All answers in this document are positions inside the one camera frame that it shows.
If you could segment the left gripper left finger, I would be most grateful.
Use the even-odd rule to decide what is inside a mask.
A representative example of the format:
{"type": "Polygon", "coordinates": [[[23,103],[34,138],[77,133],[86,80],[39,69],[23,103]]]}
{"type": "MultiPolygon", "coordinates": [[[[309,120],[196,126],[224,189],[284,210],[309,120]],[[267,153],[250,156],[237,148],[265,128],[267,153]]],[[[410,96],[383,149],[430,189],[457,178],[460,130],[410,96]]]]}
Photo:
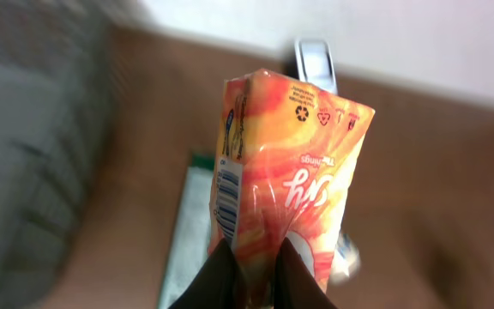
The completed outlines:
{"type": "Polygon", "coordinates": [[[245,282],[227,242],[222,239],[193,282],[170,309],[243,309],[245,282]]]}

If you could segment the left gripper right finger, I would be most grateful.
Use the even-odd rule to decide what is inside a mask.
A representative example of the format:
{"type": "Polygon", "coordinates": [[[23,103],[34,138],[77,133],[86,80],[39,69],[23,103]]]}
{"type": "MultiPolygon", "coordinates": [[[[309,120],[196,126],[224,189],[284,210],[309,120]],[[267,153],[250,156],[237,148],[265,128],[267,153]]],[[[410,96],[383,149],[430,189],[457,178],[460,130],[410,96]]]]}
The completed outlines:
{"type": "Polygon", "coordinates": [[[282,242],[274,267],[274,309],[337,309],[289,239],[282,242]]]}

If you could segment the green sponge pack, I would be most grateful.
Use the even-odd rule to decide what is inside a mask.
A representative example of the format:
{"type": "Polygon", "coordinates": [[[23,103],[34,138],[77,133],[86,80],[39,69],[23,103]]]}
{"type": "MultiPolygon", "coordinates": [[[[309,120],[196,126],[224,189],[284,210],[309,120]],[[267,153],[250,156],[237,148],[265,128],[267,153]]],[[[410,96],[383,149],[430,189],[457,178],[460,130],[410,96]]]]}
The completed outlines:
{"type": "Polygon", "coordinates": [[[207,259],[211,235],[209,201],[213,172],[212,156],[192,155],[160,289],[159,309],[170,307],[185,292],[207,259]]]}

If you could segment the orange juice carton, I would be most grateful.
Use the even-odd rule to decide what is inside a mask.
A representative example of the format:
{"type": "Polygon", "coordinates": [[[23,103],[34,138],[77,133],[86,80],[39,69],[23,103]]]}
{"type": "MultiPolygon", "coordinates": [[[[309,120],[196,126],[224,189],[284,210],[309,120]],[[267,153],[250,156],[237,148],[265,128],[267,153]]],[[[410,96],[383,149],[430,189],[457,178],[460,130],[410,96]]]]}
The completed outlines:
{"type": "Polygon", "coordinates": [[[211,189],[211,245],[225,241],[250,307],[268,306],[292,242],[319,288],[340,266],[340,228],[372,108],[260,69],[228,80],[211,189]]]}

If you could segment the teal white snack pouch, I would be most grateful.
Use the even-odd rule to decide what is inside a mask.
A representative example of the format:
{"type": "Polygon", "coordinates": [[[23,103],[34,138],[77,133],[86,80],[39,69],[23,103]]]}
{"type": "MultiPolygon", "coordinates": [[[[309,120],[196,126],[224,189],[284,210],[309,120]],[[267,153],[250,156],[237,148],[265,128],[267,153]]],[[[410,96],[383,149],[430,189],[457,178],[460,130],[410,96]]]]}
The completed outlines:
{"type": "Polygon", "coordinates": [[[345,233],[340,233],[335,247],[329,282],[336,285],[348,281],[357,273],[360,264],[357,246],[345,233]]]}

